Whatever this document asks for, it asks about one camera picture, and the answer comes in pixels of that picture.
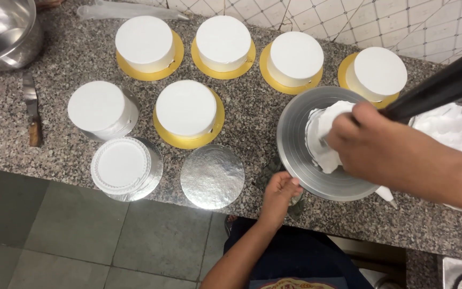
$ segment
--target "stainless steel bowl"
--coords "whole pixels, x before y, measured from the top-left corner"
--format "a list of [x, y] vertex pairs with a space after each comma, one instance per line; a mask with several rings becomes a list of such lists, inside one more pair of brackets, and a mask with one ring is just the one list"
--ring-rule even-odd
[[327, 200], [359, 200], [375, 192], [379, 186], [351, 177], [342, 166], [331, 174], [322, 172], [322, 168], [313, 164], [305, 144], [310, 111], [330, 107], [338, 100], [357, 103], [365, 99], [351, 90], [337, 86], [308, 89], [294, 97], [279, 118], [277, 148], [286, 170], [293, 177], [298, 177], [300, 185], [308, 192]]
[[30, 63], [39, 54], [43, 37], [34, 0], [0, 0], [0, 70]]

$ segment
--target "granite countertop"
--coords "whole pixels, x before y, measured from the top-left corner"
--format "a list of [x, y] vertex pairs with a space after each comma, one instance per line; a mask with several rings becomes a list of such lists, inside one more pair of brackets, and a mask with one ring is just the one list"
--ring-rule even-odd
[[[250, 27], [257, 56], [253, 67], [234, 80], [216, 80], [200, 72], [191, 60], [190, 43], [205, 19], [170, 22], [183, 39], [185, 56], [180, 68], [160, 81], [135, 80], [117, 67], [114, 36], [123, 20], [78, 20], [75, 10], [88, 0], [71, 0], [39, 14], [45, 30], [45, 49], [27, 70], [33, 73], [39, 112], [43, 120], [44, 145], [28, 146], [28, 115], [22, 100], [21, 73], [0, 73], [0, 170], [68, 184], [94, 187], [89, 165], [100, 143], [87, 139], [67, 117], [70, 95], [82, 84], [95, 80], [123, 85], [142, 104], [132, 135], [146, 137], [160, 148], [164, 175], [148, 199], [182, 206], [194, 205], [180, 187], [180, 170], [191, 150], [166, 144], [152, 125], [157, 95], [168, 84], [192, 79], [214, 89], [224, 103], [226, 119], [213, 143], [232, 149], [245, 166], [245, 187], [238, 199], [221, 212], [255, 218], [262, 192], [252, 185], [262, 168], [275, 156], [276, 125], [293, 96], [273, 90], [261, 77], [259, 54], [280, 31]], [[357, 47], [320, 41], [324, 49], [324, 76], [320, 85], [338, 85], [338, 65]], [[402, 58], [408, 70], [406, 88], [413, 87], [440, 69], [440, 65]], [[394, 210], [376, 194], [362, 200], [339, 203], [306, 194], [300, 220], [288, 225], [347, 238], [389, 244], [429, 253], [462, 258], [462, 212], [395, 193], [400, 209]]]

